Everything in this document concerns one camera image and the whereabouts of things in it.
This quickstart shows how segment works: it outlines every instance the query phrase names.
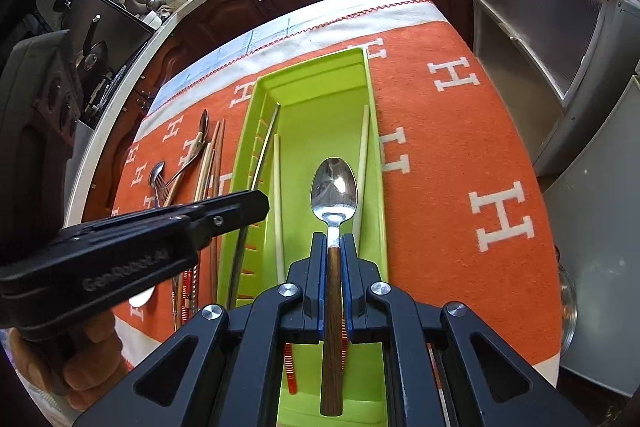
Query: gray refrigerator door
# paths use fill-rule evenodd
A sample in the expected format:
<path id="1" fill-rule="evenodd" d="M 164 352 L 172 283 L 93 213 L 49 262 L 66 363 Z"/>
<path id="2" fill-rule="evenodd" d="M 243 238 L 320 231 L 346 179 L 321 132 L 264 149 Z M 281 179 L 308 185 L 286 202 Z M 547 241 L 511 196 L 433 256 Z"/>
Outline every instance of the gray refrigerator door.
<path id="1" fill-rule="evenodd" d="M 619 393 L 640 384 L 640 84 L 544 194 L 578 320 L 561 359 Z"/>

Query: screw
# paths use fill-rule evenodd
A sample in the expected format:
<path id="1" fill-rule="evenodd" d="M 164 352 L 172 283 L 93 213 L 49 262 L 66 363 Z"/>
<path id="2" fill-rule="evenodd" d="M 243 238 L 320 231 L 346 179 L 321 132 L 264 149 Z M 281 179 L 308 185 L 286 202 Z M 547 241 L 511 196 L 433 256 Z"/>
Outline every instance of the screw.
<path id="1" fill-rule="evenodd" d="M 371 285 L 371 291 L 376 295 L 386 295 L 391 291 L 391 286 L 386 282 L 378 281 Z"/>
<path id="2" fill-rule="evenodd" d="M 278 293 L 283 297 L 290 297 L 292 295 L 295 295 L 297 291 L 298 291 L 298 287 L 295 284 L 290 282 L 281 284 L 280 287 L 278 288 Z"/>
<path id="3" fill-rule="evenodd" d="M 466 306 L 458 301 L 447 303 L 447 313 L 454 317 L 462 317 L 462 315 L 466 314 Z"/>
<path id="4" fill-rule="evenodd" d="M 202 316 L 208 321 L 212 321 L 220 317 L 220 315 L 222 315 L 222 308 L 217 304 L 210 304 L 202 309 Z"/>

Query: finger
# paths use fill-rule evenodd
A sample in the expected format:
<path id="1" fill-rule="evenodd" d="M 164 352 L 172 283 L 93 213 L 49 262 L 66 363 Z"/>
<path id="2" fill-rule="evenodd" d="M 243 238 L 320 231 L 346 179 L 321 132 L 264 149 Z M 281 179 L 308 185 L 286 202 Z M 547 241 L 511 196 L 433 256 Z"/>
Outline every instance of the finger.
<path id="1" fill-rule="evenodd" d="M 39 390 L 49 392 L 53 386 L 53 379 L 49 365 L 44 358 L 24 340 L 15 328 L 9 331 L 9 344 L 18 372 Z"/>
<path id="2" fill-rule="evenodd" d="M 127 374 L 125 361 L 120 357 L 120 362 L 116 371 L 106 381 L 99 386 L 87 391 L 70 391 L 66 395 L 69 405 L 79 411 L 86 410 L 90 405 L 100 400 L 114 385 L 116 385 Z"/>
<path id="3" fill-rule="evenodd" d="M 120 363 L 122 342 L 116 335 L 76 353 L 65 363 L 66 383 L 76 391 L 85 391 L 105 382 Z"/>
<path id="4" fill-rule="evenodd" d="M 116 323 L 116 317 L 113 312 L 106 311 L 100 315 L 90 318 L 84 323 L 84 333 L 89 337 L 92 343 L 97 344 L 105 341 L 113 333 Z"/>

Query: white chopstick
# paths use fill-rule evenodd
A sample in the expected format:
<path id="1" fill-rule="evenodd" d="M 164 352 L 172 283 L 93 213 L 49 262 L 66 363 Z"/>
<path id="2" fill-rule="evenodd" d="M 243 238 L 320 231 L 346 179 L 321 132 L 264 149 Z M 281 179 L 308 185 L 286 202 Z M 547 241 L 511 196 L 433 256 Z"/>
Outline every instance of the white chopstick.
<path id="1" fill-rule="evenodd" d="M 356 244 L 356 252 L 360 245 L 360 229 L 362 227 L 362 208 L 364 206 L 364 183 L 367 171 L 367 147 L 369 146 L 369 106 L 364 106 L 362 112 L 362 131 L 360 133 L 360 156 L 358 158 L 358 179 L 356 187 L 358 188 L 358 205 L 356 212 L 353 214 L 353 241 Z"/>
<path id="2" fill-rule="evenodd" d="M 282 192 L 280 189 L 280 135 L 273 136 L 273 214 L 276 233 L 276 272 L 278 284 L 287 280 L 284 271 L 284 242 L 282 240 Z"/>

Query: green plastic tray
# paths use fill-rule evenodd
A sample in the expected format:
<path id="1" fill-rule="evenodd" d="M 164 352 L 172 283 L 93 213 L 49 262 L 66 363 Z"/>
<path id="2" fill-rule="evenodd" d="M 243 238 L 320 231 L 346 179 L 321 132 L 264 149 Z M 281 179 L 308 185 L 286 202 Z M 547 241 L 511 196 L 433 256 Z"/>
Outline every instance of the green plastic tray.
<path id="1" fill-rule="evenodd" d="M 326 232 L 310 208 L 316 169 L 330 156 L 347 161 L 357 177 L 362 112 L 369 105 L 369 146 L 360 232 L 359 256 L 378 265 L 386 280 L 386 240 L 378 124 L 369 66 L 361 48 L 314 58 L 258 79 L 244 120 L 231 180 L 231 191 L 249 188 L 276 102 L 281 104 L 273 134 L 280 135 L 282 231 L 286 270 L 308 257 L 313 232 Z M 258 188 L 273 201 L 273 135 Z M 351 221 L 340 233 L 351 232 Z M 226 298 L 238 232 L 223 237 L 218 301 Z M 252 302 L 275 286 L 276 261 L 272 213 L 249 227 L 237 305 Z M 344 412 L 321 416 L 322 343 L 293 346 L 298 392 L 289 394 L 283 378 L 278 424 L 300 427 L 386 425 L 382 350 L 380 344 L 350 345 L 344 374 Z"/>

